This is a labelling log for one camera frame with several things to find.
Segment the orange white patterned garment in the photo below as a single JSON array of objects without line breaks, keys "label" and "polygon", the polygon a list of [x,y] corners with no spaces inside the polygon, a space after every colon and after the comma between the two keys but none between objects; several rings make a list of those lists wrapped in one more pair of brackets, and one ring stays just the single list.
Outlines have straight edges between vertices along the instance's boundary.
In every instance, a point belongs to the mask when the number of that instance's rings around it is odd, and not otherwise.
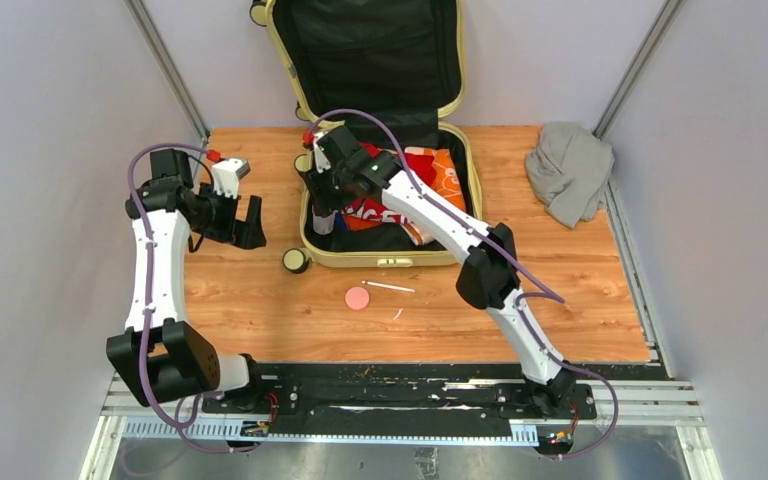
[{"label": "orange white patterned garment", "polygon": [[449,149],[406,147],[406,160],[421,179],[452,205],[464,211],[467,202]]}]

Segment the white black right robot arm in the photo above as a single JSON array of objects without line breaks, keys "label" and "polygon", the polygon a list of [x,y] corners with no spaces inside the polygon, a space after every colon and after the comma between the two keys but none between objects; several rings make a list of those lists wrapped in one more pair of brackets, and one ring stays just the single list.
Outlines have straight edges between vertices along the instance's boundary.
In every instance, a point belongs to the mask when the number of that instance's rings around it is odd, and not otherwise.
[{"label": "white black right robot arm", "polygon": [[530,308],[507,225],[490,226],[453,206],[416,176],[400,150],[372,154],[345,127],[308,130],[302,142],[313,157],[302,177],[318,214],[374,200],[430,233],[460,266],[459,296],[491,317],[515,351],[530,385],[528,404],[549,418],[571,407],[575,373]]}]

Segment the red printed shirt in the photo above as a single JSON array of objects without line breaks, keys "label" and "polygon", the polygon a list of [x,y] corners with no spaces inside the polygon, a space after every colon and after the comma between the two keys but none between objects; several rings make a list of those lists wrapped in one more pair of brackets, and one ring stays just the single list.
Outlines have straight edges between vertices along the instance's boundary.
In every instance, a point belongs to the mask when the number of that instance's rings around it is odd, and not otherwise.
[{"label": "red printed shirt", "polygon": [[[436,154],[436,150],[429,148],[404,148],[410,172],[429,188],[436,187],[437,180],[442,176],[436,166]],[[348,231],[364,231],[385,225],[407,226],[411,220],[397,207],[390,206],[383,193],[355,201],[341,212],[340,218]]]}]

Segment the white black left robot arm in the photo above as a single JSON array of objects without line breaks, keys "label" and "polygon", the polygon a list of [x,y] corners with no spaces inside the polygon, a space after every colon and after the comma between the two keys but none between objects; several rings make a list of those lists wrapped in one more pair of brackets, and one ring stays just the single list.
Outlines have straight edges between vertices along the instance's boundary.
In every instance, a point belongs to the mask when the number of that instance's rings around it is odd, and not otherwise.
[{"label": "white black left robot arm", "polygon": [[144,407],[222,393],[243,413],[266,400],[257,362],[221,355],[192,325],[185,301],[185,257],[204,240],[242,250],[266,244],[262,200],[252,196],[238,219],[239,186],[250,165],[181,143],[147,147],[130,161],[126,214],[136,245],[134,292],[123,333],[106,355]]}]

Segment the clear plastic cup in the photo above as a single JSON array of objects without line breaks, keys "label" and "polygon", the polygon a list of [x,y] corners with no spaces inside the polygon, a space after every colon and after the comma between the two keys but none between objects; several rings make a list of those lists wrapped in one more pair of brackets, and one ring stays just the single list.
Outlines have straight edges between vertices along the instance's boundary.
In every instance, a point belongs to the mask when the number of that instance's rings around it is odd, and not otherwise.
[{"label": "clear plastic cup", "polygon": [[320,214],[315,209],[311,213],[311,225],[312,230],[320,236],[330,235],[335,227],[336,212],[328,212],[327,214]]}]

